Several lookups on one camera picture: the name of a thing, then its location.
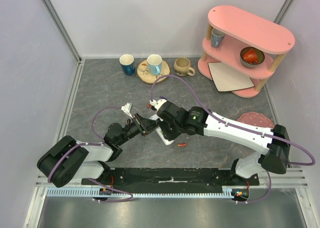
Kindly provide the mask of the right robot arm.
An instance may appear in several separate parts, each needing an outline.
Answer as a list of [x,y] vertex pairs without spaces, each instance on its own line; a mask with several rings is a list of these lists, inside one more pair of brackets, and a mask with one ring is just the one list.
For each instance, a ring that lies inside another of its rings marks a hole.
[[253,154],[237,159],[229,172],[229,179],[235,185],[262,171],[280,175],[287,171],[290,145],[283,142],[288,134],[281,125],[271,129],[243,124],[202,107],[185,110],[165,99],[153,100],[150,104],[160,119],[164,137],[169,141],[180,134],[200,135],[222,138],[253,149]]

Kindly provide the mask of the white remote control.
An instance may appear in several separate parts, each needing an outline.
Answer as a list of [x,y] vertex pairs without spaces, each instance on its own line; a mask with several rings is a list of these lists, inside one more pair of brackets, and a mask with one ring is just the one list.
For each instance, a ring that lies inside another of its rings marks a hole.
[[[157,114],[154,114],[150,117],[151,120],[157,121],[163,121],[163,119],[161,119]],[[155,131],[158,133],[159,137],[162,139],[162,141],[164,142],[165,145],[171,145],[174,141],[173,140],[169,140],[168,138],[165,137],[165,134],[163,132],[163,130],[160,128],[160,126],[158,126]]]

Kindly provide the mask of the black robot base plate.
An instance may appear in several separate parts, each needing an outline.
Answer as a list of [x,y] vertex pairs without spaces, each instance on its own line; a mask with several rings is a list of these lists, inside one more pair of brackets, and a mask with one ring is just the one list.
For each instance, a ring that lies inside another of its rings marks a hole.
[[223,186],[260,184],[257,174],[245,179],[218,168],[109,168],[96,181],[135,194],[221,193]]

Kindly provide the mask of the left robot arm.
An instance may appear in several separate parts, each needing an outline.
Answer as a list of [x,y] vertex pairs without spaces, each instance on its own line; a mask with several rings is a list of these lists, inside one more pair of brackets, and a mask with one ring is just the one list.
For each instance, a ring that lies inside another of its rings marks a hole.
[[92,178],[99,185],[104,185],[110,179],[105,163],[114,161],[121,154],[120,145],[137,135],[153,132],[159,120],[157,115],[148,119],[136,113],[125,126],[119,123],[109,125],[103,141],[99,143],[81,142],[66,135],[42,155],[36,166],[57,188],[72,179],[84,178]]

